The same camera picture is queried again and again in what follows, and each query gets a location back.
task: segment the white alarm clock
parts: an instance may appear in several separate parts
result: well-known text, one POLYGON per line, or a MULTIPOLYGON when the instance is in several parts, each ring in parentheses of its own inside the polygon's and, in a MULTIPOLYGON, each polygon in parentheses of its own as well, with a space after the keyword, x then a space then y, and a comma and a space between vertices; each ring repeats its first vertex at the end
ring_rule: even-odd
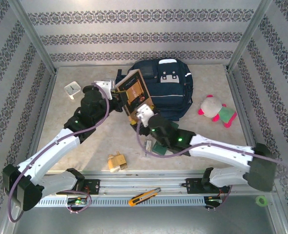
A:
POLYGON ((81 87, 80 87, 80 85, 78 85, 78 83, 73 81, 70 84, 66 85, 64 87, 64 90, 70 96, 70 98, 73 100, 74 99, 74 95, 81 91, 81 87))

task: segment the striped wall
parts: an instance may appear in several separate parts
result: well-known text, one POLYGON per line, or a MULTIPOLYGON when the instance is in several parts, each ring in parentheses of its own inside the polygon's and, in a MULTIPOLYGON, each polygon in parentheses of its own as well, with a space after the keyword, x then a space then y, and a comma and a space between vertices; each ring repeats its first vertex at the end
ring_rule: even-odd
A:
POLYGON ((227 64, 260 0, 22 0, 54 65, 227 64))
MULTIPOLYGON (((288 0, 274 0, 234 71, 254 138, 288 164, 288 0)), ((288 217, 288 175, 276 186, 288 217)))
POLYGON ((50 78, 8 2, 0 0, 0 217, 7 204, 1 171, 25 160, 50 78))

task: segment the plush toy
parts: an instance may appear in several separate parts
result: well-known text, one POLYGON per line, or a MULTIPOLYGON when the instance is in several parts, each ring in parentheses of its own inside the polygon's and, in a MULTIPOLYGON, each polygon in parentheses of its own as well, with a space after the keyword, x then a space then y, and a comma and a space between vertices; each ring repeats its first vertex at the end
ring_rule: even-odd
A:
POLYGON ((208 95, 202 102, 198 114, 212 118, 213 122, 221 119, 226 128, 229 128, 232 125, 232 121, 237 116, 236 111, 227 108, 225 104, 222 104, 220 100, 215 98, 213 95, 208 95))

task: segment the green tape roll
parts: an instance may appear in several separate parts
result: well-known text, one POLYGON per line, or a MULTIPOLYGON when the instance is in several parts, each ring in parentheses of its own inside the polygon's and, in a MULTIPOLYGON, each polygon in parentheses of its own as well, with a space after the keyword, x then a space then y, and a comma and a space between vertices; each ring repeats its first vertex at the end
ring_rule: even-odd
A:
POLYGON ((258 206, 265 207, 265 206, 267 206, 267 199, 263 195, 257 196, 256 197, 256 203, 258 206))

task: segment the small wooden block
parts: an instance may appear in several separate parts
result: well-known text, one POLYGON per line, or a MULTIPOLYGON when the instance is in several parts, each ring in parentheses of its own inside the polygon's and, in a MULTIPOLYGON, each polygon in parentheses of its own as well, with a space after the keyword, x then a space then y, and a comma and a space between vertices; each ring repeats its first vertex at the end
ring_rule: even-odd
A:
POLYGON ((119 152, 117 152, 116 155, 109 155, 108 166, 110 172, 116 172, 127 168, 127 163, 124 155, 121 155, 119 152))

